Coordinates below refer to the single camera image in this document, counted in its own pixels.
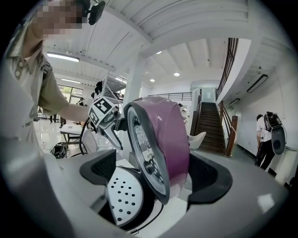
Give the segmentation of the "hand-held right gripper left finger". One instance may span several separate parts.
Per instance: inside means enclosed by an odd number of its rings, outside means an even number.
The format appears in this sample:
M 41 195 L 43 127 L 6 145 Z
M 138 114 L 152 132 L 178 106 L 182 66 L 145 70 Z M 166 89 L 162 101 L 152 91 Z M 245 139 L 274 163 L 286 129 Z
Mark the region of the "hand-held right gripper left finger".
M 82 164 L 102 152 L 56 159 L 44 154 L 47 175 L 55 196 L 66 214 L 76 238 L 129 238 L 130 234 L 98 213 L 108 200 L 107 183 L 94 185 L 80 174 Z

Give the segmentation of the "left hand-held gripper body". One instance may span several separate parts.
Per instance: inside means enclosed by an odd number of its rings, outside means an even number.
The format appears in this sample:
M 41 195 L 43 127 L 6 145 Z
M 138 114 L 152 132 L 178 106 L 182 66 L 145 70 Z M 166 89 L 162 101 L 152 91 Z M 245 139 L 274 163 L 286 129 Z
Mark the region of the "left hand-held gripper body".
M 91 104 L 88 116 L 98 132 L 106 136 L 116 135 L 115 125 L 121 113 L 106 97 L 99 97 Z

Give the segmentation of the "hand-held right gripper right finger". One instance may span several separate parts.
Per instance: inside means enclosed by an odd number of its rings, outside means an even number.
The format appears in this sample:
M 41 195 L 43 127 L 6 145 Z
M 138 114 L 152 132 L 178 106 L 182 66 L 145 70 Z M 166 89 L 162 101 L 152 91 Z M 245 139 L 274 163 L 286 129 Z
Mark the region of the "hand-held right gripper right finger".
M 185 238 L 251 238 L 280 212 L 287 189 L 264 170 L 190 153 L 192 193 L 177 223 Z

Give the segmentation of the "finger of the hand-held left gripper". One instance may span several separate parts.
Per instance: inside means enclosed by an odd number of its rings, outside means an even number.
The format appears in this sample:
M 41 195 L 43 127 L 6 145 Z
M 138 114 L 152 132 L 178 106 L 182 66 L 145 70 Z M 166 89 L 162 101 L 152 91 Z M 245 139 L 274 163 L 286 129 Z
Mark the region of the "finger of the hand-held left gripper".
M 114 129 L 105 129 L 105 137 L 112 144 L 112 146 L 117 150 L 123 150 L 122 143 L 119 140 L 118 136 L 115 133 Z
M 124 117 L 120 117 L 115 121 L 115 130 L 116 131 L 126 131 L 127 130 L 127 121 Z

